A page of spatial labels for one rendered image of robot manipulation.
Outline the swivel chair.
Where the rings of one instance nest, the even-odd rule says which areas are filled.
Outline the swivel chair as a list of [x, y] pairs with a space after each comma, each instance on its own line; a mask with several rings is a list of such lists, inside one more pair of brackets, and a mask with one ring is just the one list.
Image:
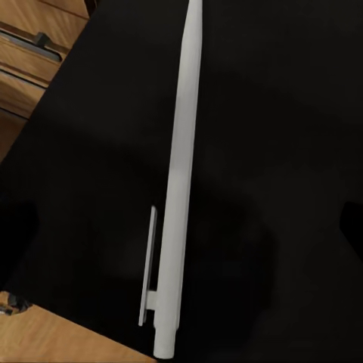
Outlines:
[[8, 293], [8, 303], [0, 302], [0, 315], [11, 316], [13, 314], [23, 313], [32, 305], [32, 303]]

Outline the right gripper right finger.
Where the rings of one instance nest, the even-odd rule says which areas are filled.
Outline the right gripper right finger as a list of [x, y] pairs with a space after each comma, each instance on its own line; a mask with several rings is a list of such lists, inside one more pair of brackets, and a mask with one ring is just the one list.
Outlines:
[[339, 227], [363, 262], [363, 204], [346, 201], [340, 215]]

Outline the pen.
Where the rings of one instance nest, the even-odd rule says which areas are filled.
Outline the pen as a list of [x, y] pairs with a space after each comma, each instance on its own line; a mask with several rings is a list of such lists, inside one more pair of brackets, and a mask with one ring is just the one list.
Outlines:
[[181, 44], [157, 291], [150, 290], [157, 226], [157, 210], [152, 207], [138, 323], [142, 326], [146, 322], [148, 309], [155, 310], [154, 356], [161, 359], [174, 357], [176, 328], [180, 324], [202, 45], [203, 0], [189, 0]]

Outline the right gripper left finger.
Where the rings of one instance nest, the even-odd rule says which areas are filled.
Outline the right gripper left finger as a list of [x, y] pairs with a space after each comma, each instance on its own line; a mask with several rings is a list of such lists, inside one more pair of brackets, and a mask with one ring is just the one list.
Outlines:
[[34, 202], [0, 209], [0, 291], [39, 231]]

